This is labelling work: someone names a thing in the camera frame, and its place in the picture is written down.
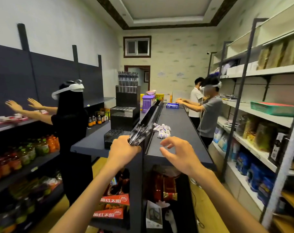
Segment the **green basket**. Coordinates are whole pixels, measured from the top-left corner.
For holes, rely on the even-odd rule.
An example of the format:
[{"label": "green basket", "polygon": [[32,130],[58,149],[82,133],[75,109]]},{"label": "green basket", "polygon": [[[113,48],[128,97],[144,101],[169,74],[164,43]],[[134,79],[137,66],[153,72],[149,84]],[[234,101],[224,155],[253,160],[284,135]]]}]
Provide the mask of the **green basket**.
[{"label": "green basket", "polygon": [[269,105],[262,104],[260,102],[251,101],[250,107],[253,110],[257,110],[270,115],[294,117],[294,106],[288,105]]}]

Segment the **person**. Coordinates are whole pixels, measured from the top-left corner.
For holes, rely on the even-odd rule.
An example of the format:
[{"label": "person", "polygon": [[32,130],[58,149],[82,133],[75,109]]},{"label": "person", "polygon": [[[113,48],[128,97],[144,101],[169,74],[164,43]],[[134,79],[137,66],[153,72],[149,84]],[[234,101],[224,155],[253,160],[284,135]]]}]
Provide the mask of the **person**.
[{"label": "person", "polygon": [[[86,231],[94,210],[112,178],[141,151],[139,146],[131,146],[128,143],[128,137],[120,136],[113,141],[106,164],[49,233]],[[200,183],[231,233],[268,233],[223,187],[214,172],[201,164],[189,142],[177,137],[168,137],[160,144],[163,146],[160,152],[172,165]],[[175,154],[164,147],[175,147]]]},{"label": "person", "polygon": [[91,156],[70,152],[72,145],[86,137],[88,114],[83,105],[83,89],[81,80],[61,84],[59,90],[52,93],[52,97],[59,100],[57,108],[45,107],[34,99],[28,99],[32,108],[45,109],[55,115],[24,110],[15,101],[6,101],[6,105],[15,112],[53,125],[59,137],[59,168],[70,205],[93,180]]},{"label": "person", "polygon": [[[197,78],[194,81],[194,88],[191,91],[190,94],[190,101],[191,102],[195,102],[195,103],[199,103],[199,100],[202,99],[203,94],[200,92],[199,88],[200,88],[200,84],[201,82],[204,80],[204,78]],[[199,125],[200,125],[200,117],[201,117],[201,112],[196,112],[194,110],[189,110],[189,117],[190,120],[192,121],[195,129],[198,129]]]},{"label": "person", "polygon": [[218,78],[206,78],[201,83],[200,91],[203,93],[203,96],[209,96],[208,99],[202,100],[201,103],[195,103],[182,99],[178,99],[176,101],[177,103],[182,104],[195,112],[204,111],[198,131],[206,148],[208,148],[213,141],[217,120],[221,114],[222,99],[219,98],[220,87],[221,82]]}]

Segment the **black hair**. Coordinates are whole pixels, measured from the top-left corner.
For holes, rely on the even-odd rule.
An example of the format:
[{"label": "black hair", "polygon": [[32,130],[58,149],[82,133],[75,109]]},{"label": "black hair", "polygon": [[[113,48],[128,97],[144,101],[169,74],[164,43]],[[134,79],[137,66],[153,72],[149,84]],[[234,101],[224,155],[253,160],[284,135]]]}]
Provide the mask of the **black hair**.
[{"label": "black hair", "polygon": [[206,85],[217,85],[219,83],[218,78],[205,78],[204,81],[201,83],[201,86],[206,86]]},{"label": "black hair", "polygon": [[203,82],[204,78],[200,77],[200,78],[197,78],[195,81],[194,81],[194,84],[197,85],[198,83],[201,83]]},{"label": "black hair", "polygon": [[[67,88],[70,85],[75,84],[73,81],[67,81],[59,86],[59,89]],[[59,104],[58,104],[58,115],[70,115],[80,113],[84,110],[83,105],[83,93],[82,92],[72,92],[71,90],[61,92],[58,94]]]}]

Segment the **yellow floor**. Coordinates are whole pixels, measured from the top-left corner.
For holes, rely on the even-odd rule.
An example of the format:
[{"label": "yellow floor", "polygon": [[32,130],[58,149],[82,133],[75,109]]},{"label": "yellow floor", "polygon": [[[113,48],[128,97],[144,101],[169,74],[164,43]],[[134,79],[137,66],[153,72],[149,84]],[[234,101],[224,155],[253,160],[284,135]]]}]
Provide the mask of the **yellow floor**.
[{"label": "yellow floor", "polygon": [[[93,176],[95,177],[103,165],[106,163],[106,158],[100,158],[92,167]],[[205,229],[198,228],[200,233],[229,233],[225,224],[221,220],[218,212],[211,203],[207,194],[201,188],[190,183],[191,190],[196,197],[195,211],[204,224]],[[195,204],[195,197],[192,195],[193,204]],[[54,224],[60,219],[60,217],[68,209],[68,200],[64,196],[58,204],[49,212],[49,214],[34,227],[30,233],[48,233],[48,231],[54,226]],[[98,229],[94,227],[88,227],[86,233],[97,233]]]}]

